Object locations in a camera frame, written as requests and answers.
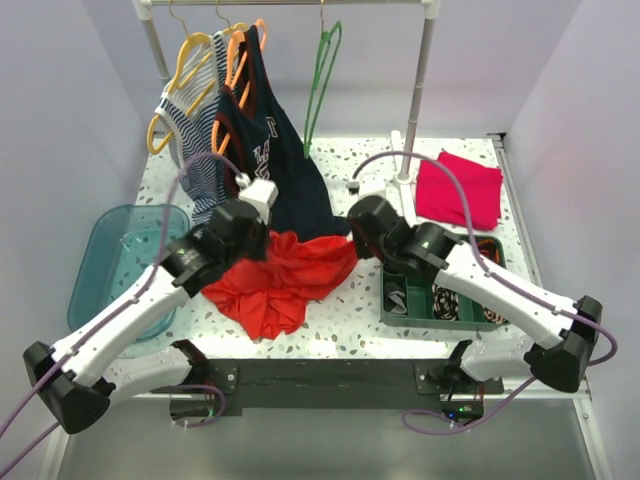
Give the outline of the green clothes hanger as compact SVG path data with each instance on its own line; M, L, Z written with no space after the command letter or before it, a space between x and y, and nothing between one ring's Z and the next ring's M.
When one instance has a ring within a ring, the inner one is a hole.
M325 2L321 1L321 32L316 49L303 130L303 152L306 158L310 156L314 132L343 37L343 24L340 20L337 20L330 29L326 29L324 5Z

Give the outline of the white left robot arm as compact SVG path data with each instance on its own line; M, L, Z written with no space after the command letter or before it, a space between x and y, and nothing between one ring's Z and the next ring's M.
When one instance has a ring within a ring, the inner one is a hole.
M107 377L117 357L167 312L220 280L244 259L266 257L269 200L223 202L210 221L169 243L127 291L83 328L23 353L32 388L68 434L96 423L131 386Z

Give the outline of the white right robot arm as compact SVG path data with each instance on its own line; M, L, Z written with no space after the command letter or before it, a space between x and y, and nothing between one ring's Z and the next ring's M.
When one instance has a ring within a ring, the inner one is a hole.
M480 255L470 240L431 222L411 226L384 198L349 210L356 253L377 258L410 286L454 291L505 318L519 338L460 343L445 362L448 386L469 392L492 377L529 373L565 393L576 392L598 340L602 304L549 292Z

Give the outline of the red tank top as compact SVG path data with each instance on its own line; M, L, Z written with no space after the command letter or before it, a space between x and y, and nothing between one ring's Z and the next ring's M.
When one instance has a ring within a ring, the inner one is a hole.
M293 232L270 234L267 259L242 260L202 295L252 340L291 334L307 305L325 299L358 263L354 243L342 236L301 242Z

